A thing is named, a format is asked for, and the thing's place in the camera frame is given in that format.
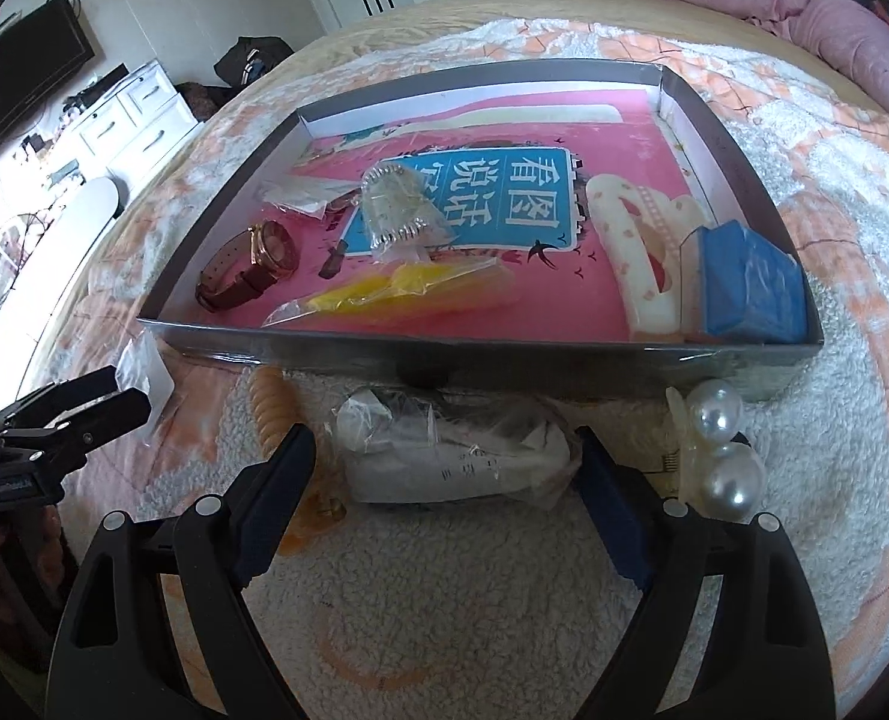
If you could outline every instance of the white package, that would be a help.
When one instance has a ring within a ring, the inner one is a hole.
[[[561,418],[523,398],[359,389],[337,409],[334,437],[351,496],[363,503],[508,495],[551,508],[580,466]]]

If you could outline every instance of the wristwatch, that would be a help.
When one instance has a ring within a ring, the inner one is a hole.
[[[231,266],[250,252],[251,264],[228,282]],[[236,235],[205,266],[194,296],[208,311],[227,311],[263,295],[278,281],[297,270],[297,248],[284,225],[265,220]]]

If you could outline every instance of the pink quilt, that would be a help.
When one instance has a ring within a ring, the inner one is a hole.
[[[853,0],[683,0],[748,20],[825,60],[889,113],[889,26]]]

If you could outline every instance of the orange spiral hair tie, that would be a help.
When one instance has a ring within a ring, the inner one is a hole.
[[[261,451],[265,458],[269,458],[292,426],[305,421],[297,387],[284,378],[279,368],[261,365],[251,379],[250,395]],[[345,505],[332,494],[336,488],[337,480],[334,474],[328,473],[326,464],[321,463],[321,449],[318,448],[315,472],[281,539],[278,555],[300,552],[315,536],[326,533],[345,518]]]

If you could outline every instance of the plastic bag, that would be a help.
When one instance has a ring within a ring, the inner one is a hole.
[[[343,286],[291,300],[271,312],[264,327],[311,314],[341,314],[370,324],[394,324],[513,302],[514,274],[496,257],[374,265]]]
[[[395,162],[379,162],[361,178],[361,218],[379,262],[426,259],[427,248],[455,239],[451,225],[424,196],[424,176]]]
[[[134,436],[140,442],[148,443],[164,413],[164,406],[174,393],[174,380],[161,359],[153,333],[142,330],[136,338],[131,338],[124,352],[121,352],[114,378],[120,391],[133,386],[148,396],[150,416],[142,427],[134,431]]]
[[[332,431],[351,496],[363,503],[507,495],[551,509],[580,466],[574,434],[532,399],[359,389],[335,411]]]
[[[297,211],[313,218],[324,218],[330,203],[359,189],[355,181],[318,178],[313,175],[284,175],[276,181],[262,181],[258,199],[282,211]]]

